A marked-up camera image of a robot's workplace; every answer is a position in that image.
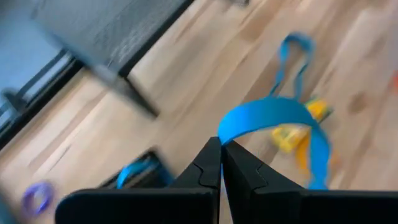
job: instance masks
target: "blue ribbon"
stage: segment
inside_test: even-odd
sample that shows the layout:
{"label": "blue ribbon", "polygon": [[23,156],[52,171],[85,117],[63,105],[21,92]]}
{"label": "blue ribbon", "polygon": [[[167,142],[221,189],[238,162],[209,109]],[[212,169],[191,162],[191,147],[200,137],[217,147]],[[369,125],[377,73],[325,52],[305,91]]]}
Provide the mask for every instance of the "blue ribbon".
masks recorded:
{"label": "blue ribbon", "polygon": [[[289,42],[298,43],[307,53],[307,58],[295,78],[294,98],[274,97],[275,90],[284,78],[285,63],[289,57]],[[310,170],[312,181],[310,189],[327,189],[328,160],[330,145],[327,135],[306,107],[299,103],[302,92],[302,76],[313,58],[315,44],[310,37],[301,33],[292,33],[282,42],[279,50],[280,68],[277,72],[274,87],[269,96],[239,105],[231,110],[218,127],[218,137],[226,145],[237,137],[264,128],[280,124],[305,124],[311,127],[310,134]]]}

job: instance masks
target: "purple ring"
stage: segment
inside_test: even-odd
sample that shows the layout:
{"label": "purple ring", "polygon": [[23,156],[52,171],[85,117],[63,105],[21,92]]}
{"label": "purple ring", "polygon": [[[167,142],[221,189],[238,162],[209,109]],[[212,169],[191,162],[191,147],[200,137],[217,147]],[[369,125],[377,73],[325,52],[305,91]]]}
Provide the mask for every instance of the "purple ring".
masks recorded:
{"label": "purple ring", "polygon": [[[33,208],[32,201],[35,194],[40,192],[43,195],[43,201],[37,208]],[[36,217],[43,213],[50,205],[54,196],[54,189],[49,182],[39,182],[31,185],[22,197],[22,208],[26,214]]]}

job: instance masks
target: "window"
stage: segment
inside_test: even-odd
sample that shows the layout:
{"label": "window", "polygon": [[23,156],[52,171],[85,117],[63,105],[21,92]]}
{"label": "window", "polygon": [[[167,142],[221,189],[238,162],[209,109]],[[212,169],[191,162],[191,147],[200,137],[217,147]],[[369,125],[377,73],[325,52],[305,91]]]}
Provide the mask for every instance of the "window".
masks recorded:
{"label": "window", "polygon": [[33,1],[0,1],[0,136],[23,115],[11,105],[27,107],[73,60],[30,18],[33,9]]}

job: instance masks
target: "orange object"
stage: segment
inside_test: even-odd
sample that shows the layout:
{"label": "orange object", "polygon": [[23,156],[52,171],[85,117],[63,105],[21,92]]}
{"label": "orange object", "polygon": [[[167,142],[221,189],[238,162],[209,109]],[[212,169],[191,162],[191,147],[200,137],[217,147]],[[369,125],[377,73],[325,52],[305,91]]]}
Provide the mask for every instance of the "orange object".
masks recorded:
{"label": "orange object", "polygon": [[[304,170],[306,174],[310,174],[310,169],[309,169],[309,158],[310,156],[308,155],[309,153],[309,145],[310,145],[310,136],[307,135],[302,142],[297,146],[296,149],[296,162],[298,166]],[[330,157],[329,161],[329,169],[333,169],[334,166],[338,164],[338,155],[335,150],[332,151],[332,155]]]}

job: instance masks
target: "blue strap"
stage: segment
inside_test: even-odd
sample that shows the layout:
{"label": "blue strap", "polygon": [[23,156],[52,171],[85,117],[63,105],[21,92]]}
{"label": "blue strap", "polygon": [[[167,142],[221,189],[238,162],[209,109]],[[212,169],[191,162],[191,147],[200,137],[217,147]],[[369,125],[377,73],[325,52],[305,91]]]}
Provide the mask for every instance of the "blue strap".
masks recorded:
{"label": "blue strap", "polygon": [[145,162],[137,161],[137,162],[134,162],[134,163],[124,167],[122,169],[122,171],[119,173],[118,179],[116,181],[116,187],[118,189],[122,189],[123,184],[127,178],[129,178],[132,175],[141,173],[142,171],[149,168],[151,165],[152,165],[152,163],[149,161],[145,161]]}
{"label": "blue strap", "polygon": [[289,42],[296,42],[299,46],[306,52],[306,59],[298,71],[295,81],[294,81],[294,97],[296,100],[299,100],[301,97],[302,89],[303,89],[303,73],[307,69],[308,65],[312,61],[313,52],[315,50],[315,43],[312,39],[305,34],[301,34],[299,32],[294,32],[289,34],[284,41],[282,42],[280,49],[279,49],[279,60],[280,66],[277,72],[276,81],[274,86],[272,87],[271,91],[269,92],[269,96],[272,96],[276,89],[279,87],[280,83],[284,79],[285,74],[285,66],[286,61],[289,58],[290,50],[289,50]]}
{"label": "blue strap", "polygon": [[[275,90],[284,77],[284,67],[289,57],[289,42],[298,42],[306,51],[307,59],[295,79],[294,99],[273,97]],[[293,33],[286,37],[280,47],[280,69],[274,87],[268,97],[239,105],[231,110],[218,127],[218,137],[226,145],[237,137],[264,128],[280,124],[304,124],[311,127],[310,134],[310,169],[312,181],[310,189],[327,189],[328,160],[330,146],[326,134],[312,118],[306,107],[298,102],[302,92],[302,75],[313,57],[315,44],[303,34]]]}

